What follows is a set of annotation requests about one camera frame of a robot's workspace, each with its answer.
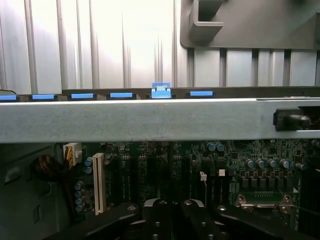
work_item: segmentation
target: wire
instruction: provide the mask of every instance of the wire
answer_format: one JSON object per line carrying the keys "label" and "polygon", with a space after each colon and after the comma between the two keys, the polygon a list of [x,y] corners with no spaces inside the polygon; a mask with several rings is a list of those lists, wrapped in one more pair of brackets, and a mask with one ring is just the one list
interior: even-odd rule
{"label": "wire", "polygon": [[70,151],[66,150],[64,153],[63,164],[56,161],[51,155],[46,154],[35,159],[31,167],[35,175],[46,182],[60,182],[63,190],[63,195],[66,198],[68,205],[68,210],[70,216],[73,219],[76,218],[76,207],[74,203],[74,196],[72,194],[72,187],[70,183],[71,174],[70,174],[70,163],[67,161],[67,156]]}

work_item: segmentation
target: white pci slot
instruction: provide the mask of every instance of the white pci slot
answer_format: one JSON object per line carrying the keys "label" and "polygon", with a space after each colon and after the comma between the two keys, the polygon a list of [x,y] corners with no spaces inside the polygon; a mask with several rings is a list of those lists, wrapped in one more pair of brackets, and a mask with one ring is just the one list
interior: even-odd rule
{"label": "white pci slot", "polygon": [[95,215],[102,214],[107,209],[106,180],[103,153],[93,155],[93,184]]}

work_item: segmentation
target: metal chassis wall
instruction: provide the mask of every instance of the metal chassis wall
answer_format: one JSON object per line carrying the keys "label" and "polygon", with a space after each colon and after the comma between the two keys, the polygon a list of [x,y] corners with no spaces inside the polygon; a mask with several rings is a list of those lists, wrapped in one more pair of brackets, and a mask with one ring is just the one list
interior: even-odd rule
{"label": "metal chassis wall", "polygon": [[279,108],[320,106],[317,97],[0,103],[0,143],[319,138],[277,132]]}

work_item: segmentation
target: gray plastic bracket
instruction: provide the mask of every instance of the gray plastic bracket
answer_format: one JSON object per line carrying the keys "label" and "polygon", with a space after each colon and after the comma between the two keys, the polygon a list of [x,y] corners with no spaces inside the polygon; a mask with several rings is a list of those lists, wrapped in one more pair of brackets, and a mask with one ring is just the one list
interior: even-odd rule
{"label": "gray plastic bracket", "polygon": [[181,0],[187,48],[320,50],[320,0]]}
{"label": "gray plastic bracket", "polygon": [[210,21],[220,8],[222,0],[194,0],[189,14],[189,38],[194,42],[210,43],[223,22]]}

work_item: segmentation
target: green circuit board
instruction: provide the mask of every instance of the green circuit board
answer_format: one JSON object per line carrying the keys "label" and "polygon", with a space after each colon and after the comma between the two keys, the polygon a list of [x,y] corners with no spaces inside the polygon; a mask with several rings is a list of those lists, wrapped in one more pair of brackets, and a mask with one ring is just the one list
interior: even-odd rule
{"label": "green circuit board", "polygon": [[[297,167],[306,166],[308,155],[313,153],[311,142],[276,139],[82,143],[82,162],[74,167],[75,182],[83,183],[82,207],[77,214],[80,219],[95,215],[94,175],[85,161],[104,153],[107,208],[123,202],[143,206],[148,199],[169,198],[174,182],[179,198],[198,199],[208,206],[250,205],[247,211],[298,229],[299,213],[278,206],[285,202],[299,205],[301,169]],[[200,172],[207,176],[206,187],[200,181]]]}

